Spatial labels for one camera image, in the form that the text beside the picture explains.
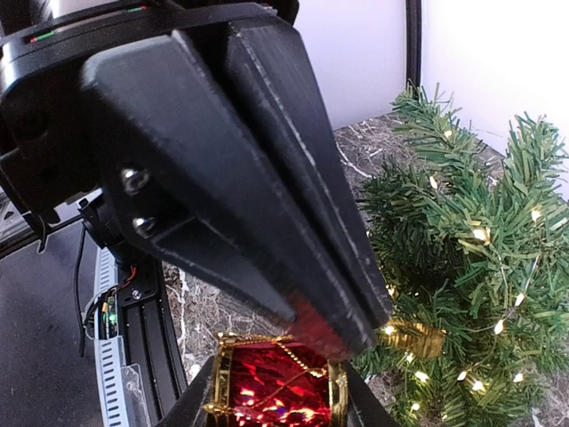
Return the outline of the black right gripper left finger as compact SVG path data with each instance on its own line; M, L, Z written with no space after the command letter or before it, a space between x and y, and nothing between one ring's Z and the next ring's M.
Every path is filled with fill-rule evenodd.
M299 34L175 31L81 72L126 239L329 359L374 345L374 256Z

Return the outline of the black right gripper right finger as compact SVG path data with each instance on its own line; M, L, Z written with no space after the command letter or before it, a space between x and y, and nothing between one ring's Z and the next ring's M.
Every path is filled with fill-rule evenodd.
M391 302L300 34L282 20L233 21L224 69L366 320L383 326Z

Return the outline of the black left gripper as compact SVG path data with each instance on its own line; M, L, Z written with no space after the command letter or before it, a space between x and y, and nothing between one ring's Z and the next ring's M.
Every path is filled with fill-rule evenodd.
M99 187L84 223L99 246L183 248L199 232L240 250L264 237L238 183L276 174L218 82L233 21L291 23L295 1L140 1L12 34L1 60L1 181L49 221L64 199Z

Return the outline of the red gold drum ornament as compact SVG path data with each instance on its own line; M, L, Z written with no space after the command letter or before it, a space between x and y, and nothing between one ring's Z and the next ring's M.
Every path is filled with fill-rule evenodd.
M346 426L345 367L290 335L219 333L207 426Z

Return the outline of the small green christmas tree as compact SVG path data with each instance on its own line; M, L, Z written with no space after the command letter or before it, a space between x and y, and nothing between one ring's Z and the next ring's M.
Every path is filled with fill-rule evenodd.
M450 101L408 87L393 110L414 159L385 158L363 186L393 311L357 366L389 374L403 426L518 423L568 369L563 142L517 115L490 164Z

